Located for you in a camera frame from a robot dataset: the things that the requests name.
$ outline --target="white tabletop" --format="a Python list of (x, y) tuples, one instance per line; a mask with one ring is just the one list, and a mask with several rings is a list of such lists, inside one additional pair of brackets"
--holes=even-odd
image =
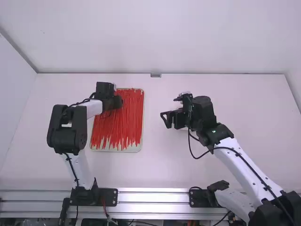
[[(0, 189), (68, 189), (71, 177), (46, 135), (52, 107), (76, 103), (97, 81), (145, 91), (142, 149), (138, 153), (84, 149), (90, 169), (104, 187), (206, 187), (239, 183), (213, 155), (194, 160), (187, 131), (166, 129), (160, 112), (180, 107), (182, 91), (211, 97), (218, 122), (228, 126), (244, 151), (284, 189), (301, 191), (301, 116), (284, 75), (202, 74), (151, 78), (149, 74), (39, 74), (0, 172)], [(91, 136), (93, 118), (88, 120)], [(206, 148), (192, 141), (198, 155)]]

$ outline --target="black mounting bracket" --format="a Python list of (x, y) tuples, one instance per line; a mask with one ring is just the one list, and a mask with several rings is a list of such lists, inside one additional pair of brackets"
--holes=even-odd
[(220, 207), (216, 198), (215, 192), (217, 190), (225, 190), (229, 188), (227, 181), (221, 180), (211, 184), (207, 189), (201, 189), (199, 187), (192, 187), (189, 189), (189, 205), (192, 208), (201, 207)]
[(207, 208), (212, 207), (207, 197), (206, 189), (190, 189), (189, 190), (189, 205), (192, 208)]
[(118, 203), (118, 189), (116, 188), (98, 188), (98, 198), (93, 203), (87, 203), (84, 200), (70, 199), (70, 206), (103, 206), (106, 207), (117, 206)]
[(90, 190), (76, 187), (71, 190), (71, 206), (116, 206), (118, 203), (118, 190), (116, 188), (99, 188), (96, 178)]

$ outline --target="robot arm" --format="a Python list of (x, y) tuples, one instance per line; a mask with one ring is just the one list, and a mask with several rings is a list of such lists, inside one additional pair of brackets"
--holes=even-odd
[(71, 106), (53, 107), (47, 143), (62, 156), (71, 176), (75, 177), (73, 189), (82, 187), (91, 190), (95, 184), (85, 153), (81, 151), (87, 143), (87, 120), (104, 111), (122, 107), (123, 101), (120, 96), (114, 95), (115, 91), (115, 84), (97, 82), (96, 92), (90, 98)]
[(229, 188), (217, 190), (215, 197), (221, 206), (249, 222), (250, 226), (301, 225), (301, 197), (295, 191), (284, 192), (256, 166), (234, 134), (217, 123), (209, 97), (193, 98), (190, 93), (181, 93), (174, 101), (181, 101), (183, 108), (161, 113), (166, 127), (187, 127), (188, 132), (196, 131), (200, 143), (228, 167), (249, 197)]

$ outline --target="bundle of red sticks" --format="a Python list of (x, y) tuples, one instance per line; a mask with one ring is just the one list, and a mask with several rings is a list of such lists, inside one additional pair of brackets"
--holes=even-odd
[(138, 151), (142, 144), (142, 89), (117, 89), (123, 99), (120, 109), (106, 111), (94, 119), (90, 147), (98, 151)]

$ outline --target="metal extrusion frame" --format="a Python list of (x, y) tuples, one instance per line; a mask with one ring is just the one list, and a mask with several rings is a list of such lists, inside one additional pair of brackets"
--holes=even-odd
[[(188, 189), (118, 188), (118, 204), (107, 207), (112, 218), (220, 220), (225, 208), (191, 208)], [(0, 190), (0, 218), (59, 218), (62, 201), (70, 191)], [(76, 217), (70, 206), (67, 218)], [(78, 219), (106, 218), (103, 207), (79, 206)]]

